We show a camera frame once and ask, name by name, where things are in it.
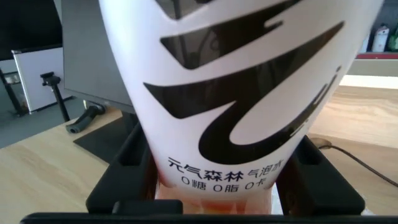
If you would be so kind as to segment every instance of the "wooden desk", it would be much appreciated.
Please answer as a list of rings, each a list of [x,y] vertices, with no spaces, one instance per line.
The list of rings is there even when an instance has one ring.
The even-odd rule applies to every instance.
[[[79,134],[62,124],[0,149],[0,223],[19,223],[33,212],[86,212],[85,200],[108,164],[73,141],[120,116],[99,116]]]
[[[112,111],[99,116],[80,134],[68,134],[63,124],[0,149],[0,223],[18,223],[33,212],[85,212],[85,200],[107,164],[72,141],[120,115]],[[398,180],[397,149],[322,138]],[[398,188],[336,150],[328,149],[324,153],[365,197],[372,212],[398,215]]]

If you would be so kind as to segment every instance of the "plastic bottle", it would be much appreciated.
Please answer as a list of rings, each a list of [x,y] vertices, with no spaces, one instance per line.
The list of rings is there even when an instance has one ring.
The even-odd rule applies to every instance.
[[[386,26],[386,24],[381,24],[380,28],[378,28],[374,34],[372,52],[384,52],[389,33],[390,29]]]
[[[269,213],[271,187],[382,3],[101,0],[157,198],[184,213]]]

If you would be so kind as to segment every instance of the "black stand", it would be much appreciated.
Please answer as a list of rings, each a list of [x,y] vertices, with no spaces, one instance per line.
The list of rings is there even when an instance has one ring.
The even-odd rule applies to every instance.
[[[63,103],[63,99],[60,93],[60,89],[58,88],[58,84],[61,82],[61,78],[55,76],[53,72],[48,72],[40,75],[43,78],[43,86],[51,86],[52,92],[54,93],[55,99],[57,100],[58,105],[60,105],[61,113],[63,116],[63,120],[65,122],[70,121],[69,114],[65,104]]]
[[[89,213],[34,213],[25,224],[100,223],[397,223],[362,217],[364,200],[308,137],[277,179],[284,215],[182,215],[178,200],[153,200],[157,173],[138,124],[87,198]]]
[[[22,108],[22,106],[19,104],[19,101],[18,101],[17,97],[15,96],[14,90],[12,90],[11,84],[9,84],[6,81],[6,78],[4,77],[4,75],[5,74],[3,74],[3,72],[0,69],[0,79],[7,91],[8,97],[10,98],[11,103],[16,111],[16,115],[18,117],[24,116],[25,114],[27,114],[27,109]]]
[[[86,101],[85,112],[73,123],[66,125],[66,129],[71,134],[80,133],[94,120],[97,115],[105,114],[106,108],[103,105]]]
[[[135,114],[122,112],[122,118],[74,140],[74,143],[110,163],[138,123]]]

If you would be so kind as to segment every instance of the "black graphic design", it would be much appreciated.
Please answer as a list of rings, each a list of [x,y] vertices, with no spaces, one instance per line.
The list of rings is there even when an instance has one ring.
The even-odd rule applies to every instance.
[[[160,8],[172,19],[181,19],[214,0],[156,0]]]
[[[282,21],[268,26],[265,26],[265,22],[300,1],[283,1],[237,19],[182,35],[163,37],[160,41],[182,66],[195,69],[280,27]],[[178,9],[169,8],[177,12],[179,4],[177,6]]]
[[[322,49],[343,24],[340,22],[296,49],[239,72],[186,85],[155,86],[145,83],[145,86],[172,116],[179,119],[234,102],[202,134],[199,142],[200,154],[219,164],[233,165],[255,161],[274,152],[302,128],[328,93],[336,75],[293,121],[268,138],[252,144],[237,145],[229,140],[231,131],[256,103]]]

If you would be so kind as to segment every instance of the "shelf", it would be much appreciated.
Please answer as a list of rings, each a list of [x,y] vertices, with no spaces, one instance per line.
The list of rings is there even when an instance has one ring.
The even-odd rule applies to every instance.
[[[362,53],[358,54],[355,59],[374,59],[374,60],[398,60],[398,52],[383,53]]]

